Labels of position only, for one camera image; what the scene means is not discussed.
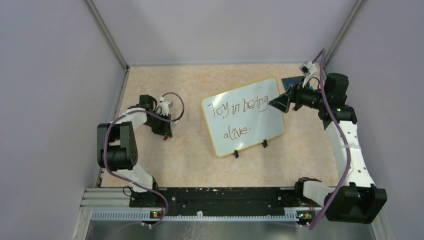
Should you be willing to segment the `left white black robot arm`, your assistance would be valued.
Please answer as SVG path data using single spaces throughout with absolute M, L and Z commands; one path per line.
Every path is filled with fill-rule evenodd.
M 149 207 L 160 202 L 161 194 L 155 187 L 154 177 L 138 164 L 135 131 L 147 126 L 156 135 L 171 137 L 172 105 L 164 97 L 156 100 L 150 95 L 140 95 L 139 102 L 117 119 L 97 126 L 98 165 L 112 176 L 127 182 L 133 196 L 141 195 L 141 200 Z

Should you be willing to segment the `yellow-framed whiteboard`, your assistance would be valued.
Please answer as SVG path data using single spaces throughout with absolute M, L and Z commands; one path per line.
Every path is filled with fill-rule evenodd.
M 272 76 L 203 98 L 200 106 L 215 155 L 226 157 L 283 135 L 283 113 L 270 105 L 279 95 Z

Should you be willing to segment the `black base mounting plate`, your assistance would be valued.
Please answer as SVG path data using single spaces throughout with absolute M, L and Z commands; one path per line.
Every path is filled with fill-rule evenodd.
M 157 208 L 167 216 L 193 216 L 202 212 L 212 217 L 283 216 L 288 208 L 317 208 L 294 188 L 284 187 L 169 187 L 134 197 L 131 208 Z

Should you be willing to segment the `aluminium frame rail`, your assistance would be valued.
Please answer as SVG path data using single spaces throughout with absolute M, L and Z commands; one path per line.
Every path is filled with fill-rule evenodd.
M 331 193 L 306 196 L 306 183 L 293 187 L 159 187 L 88 188 L 84 191 L 73 239 L 88 235 L 96 210 L 106 220 L 129 221 L 154 228 L 165 221 L 294 222 L 296 228 L 316 227 L 319 213 L 331 222 L 371 225 L 377 239 L 389 239 L 382 214 L 385 191 L 375 186 L 341 187 Z

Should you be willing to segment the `grey lego baseplate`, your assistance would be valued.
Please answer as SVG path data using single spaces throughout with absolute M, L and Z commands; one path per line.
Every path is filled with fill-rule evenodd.
M 287 91 L 291 85 L 297 85 L 299 82 L 303 82 L 304 76 L 293 76 L 281 79 L 282 86 Z

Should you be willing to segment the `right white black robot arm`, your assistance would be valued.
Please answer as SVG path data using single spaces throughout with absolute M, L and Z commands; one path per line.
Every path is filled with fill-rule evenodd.
M 349 79 L 341 73 L 329 73 L 320 87 L 313 89 L 301 80 L 269 101 L 269 106 L 287 113 L 308 107 L 318 117 L 330 138 L 339 182 L 335 187 L 316 178 L 301 177 L 295 183 L 293 200 L 299 206 L 311 201 L 322 207 L 317 220 L 371 224 L 388 200 L 384 188 L 378 188 L 368 172 L 358 140 L 358 119 L 346 104 Z

